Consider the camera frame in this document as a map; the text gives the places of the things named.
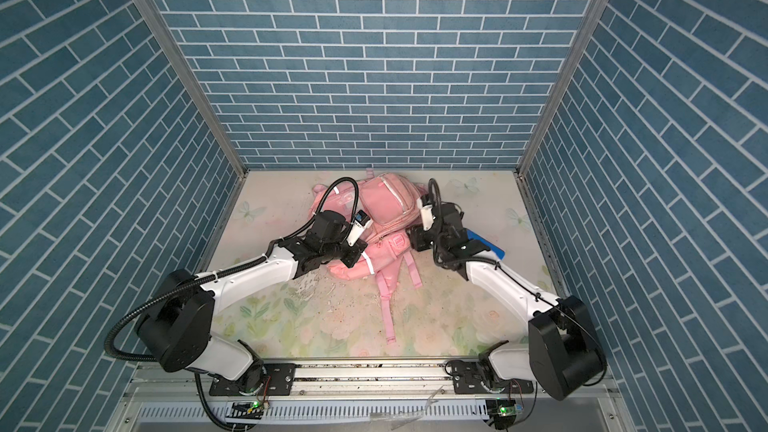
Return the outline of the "pink student backpack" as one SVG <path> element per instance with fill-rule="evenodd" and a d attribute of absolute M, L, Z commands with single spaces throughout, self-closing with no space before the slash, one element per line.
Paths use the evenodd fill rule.
<path fill-rule="evenodd" d="M 407 229 L 422 224 L 420 198 L 426 190 L 396 173 L 369 174 L 358 182 L 358 188 L 358 209 L 369 217 L 360 234 L 367 247 L 352 266 L 333 260 L 327 268 L 337 279 L 374 278 L 379 290 L 385 337 L 389 343 L 394 343 L 396 336 L 390 301 L 397 289 L 401 266 L 407 266 L 414 287 L 422 286 Z"/>

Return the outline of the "blue pencil case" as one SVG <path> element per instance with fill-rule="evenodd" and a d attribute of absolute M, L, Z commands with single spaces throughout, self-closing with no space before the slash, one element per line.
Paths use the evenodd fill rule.
<path fill-rule="evenodd" d="M 493 244 L 490 240 L 480 236 L 479 234 L 477 234 L 476 232 L 474 232 L 474 231 L 472 231 L 470 229 L 467 230 L 467 234 L 468 234 L 468 237 L 470 239 L 480 241 L 484 245 L 486 245 L 489 248 L 489 250 L 492 251 L 499 260 L 503 260 L 504 259 L 505 251 L 503 249 L 501 249 L 500 247 L 498 247 L 497 245 Z"/>

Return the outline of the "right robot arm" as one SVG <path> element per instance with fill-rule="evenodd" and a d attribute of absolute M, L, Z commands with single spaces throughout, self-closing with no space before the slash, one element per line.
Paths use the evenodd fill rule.
<path fill-rule="evenodd" d="M 490 243 L 464 227 L 463 210 L 442 199 L 435 179 L 420 197 L 420 212 L 422 224 L 407 230 L 412 248 L 429 250 L 437 267 L 482 288 L 527 324 L 525 351 L 500 341 L 479 355 L 485 387 L 522 379 L 562 401 L 605 378 L 606 354 L 579 298 L 547 292 L 505 265 Z"/>

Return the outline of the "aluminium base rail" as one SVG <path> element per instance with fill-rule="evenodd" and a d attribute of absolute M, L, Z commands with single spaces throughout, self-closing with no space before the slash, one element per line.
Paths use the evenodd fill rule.
<path fill-rule="evenodd" d="M 525 394 L 459 394 L 442 358 L 296 360 L 288 395 L 214 395 L 214 379 L 140 367 L 111 419 L 110 431 L 143 425 L 171 429 L 206 425 L 205 399 L 222 422 L 263 431 L 269 426 L 386 423 L 397 430 L 418 421 L 479 422 L 489 430 L 630 431 L 611 379 L 557 401 L 538 387 Z"/>

